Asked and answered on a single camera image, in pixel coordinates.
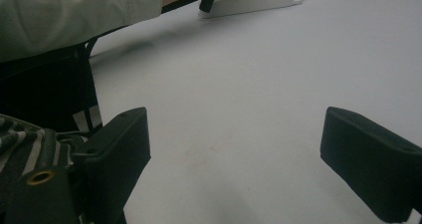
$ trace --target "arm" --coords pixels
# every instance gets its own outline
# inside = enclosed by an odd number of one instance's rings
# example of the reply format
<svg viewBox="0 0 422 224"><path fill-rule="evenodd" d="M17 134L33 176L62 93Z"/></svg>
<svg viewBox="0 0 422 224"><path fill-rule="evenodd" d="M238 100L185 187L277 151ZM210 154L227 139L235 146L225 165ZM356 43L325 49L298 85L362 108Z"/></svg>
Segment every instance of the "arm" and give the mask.
<svg viewBox="0 0 422 224"><path fill-rule="evenodd" d="M157 17L176 0L0 0L0 63Z"/></svg>

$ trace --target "white sleeve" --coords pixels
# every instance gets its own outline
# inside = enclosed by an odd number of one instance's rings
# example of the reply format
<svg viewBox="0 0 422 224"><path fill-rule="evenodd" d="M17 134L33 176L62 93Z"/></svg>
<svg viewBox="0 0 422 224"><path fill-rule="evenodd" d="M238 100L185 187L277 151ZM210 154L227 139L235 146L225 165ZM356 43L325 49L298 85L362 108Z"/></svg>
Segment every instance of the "white sleeve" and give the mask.
<svg viewBox="0 0 422 224"><path fill-rule="evenodd" d="M160 15L162 0L0 0L0 62L79 44Z"/></svg>

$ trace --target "striped clothing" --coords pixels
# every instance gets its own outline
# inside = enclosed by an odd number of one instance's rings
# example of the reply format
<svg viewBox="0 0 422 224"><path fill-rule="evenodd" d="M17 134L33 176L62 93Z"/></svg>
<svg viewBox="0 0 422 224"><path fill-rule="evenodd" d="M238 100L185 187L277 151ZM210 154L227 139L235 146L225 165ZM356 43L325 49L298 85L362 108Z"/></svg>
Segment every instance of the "striped clothing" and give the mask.
<svg viewBox="0 0 422 224"><path fill-rule="evenodd" d="M0 114L0 214L20 176L45 166L72 165L72 150L86 140Z"/></svg>

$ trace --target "sleeve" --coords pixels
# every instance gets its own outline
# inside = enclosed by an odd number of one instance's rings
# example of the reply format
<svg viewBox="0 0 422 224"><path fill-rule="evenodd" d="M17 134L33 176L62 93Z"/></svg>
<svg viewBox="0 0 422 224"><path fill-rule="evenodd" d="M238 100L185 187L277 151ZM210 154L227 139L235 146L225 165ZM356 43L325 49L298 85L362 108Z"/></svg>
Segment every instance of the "sleeve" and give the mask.
<svg viewBox="0 0 422 224"><path fill-rule="evenodd" d="M69 47L157 17L162 0L0 0L0 62Z"/></svg>

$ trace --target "striped fabric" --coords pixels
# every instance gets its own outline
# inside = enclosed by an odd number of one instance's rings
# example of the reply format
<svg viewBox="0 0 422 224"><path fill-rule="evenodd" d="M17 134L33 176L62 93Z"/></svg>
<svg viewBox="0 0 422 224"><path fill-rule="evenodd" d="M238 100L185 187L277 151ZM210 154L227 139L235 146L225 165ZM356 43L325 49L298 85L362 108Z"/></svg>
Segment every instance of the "striped fabric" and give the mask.
<svg viewBox="0 0 422 224"><path fill-rule="evenodd" d="M86 140L0 113L0 213L20 176L44 166L72 165L72 150Z"/></svg>

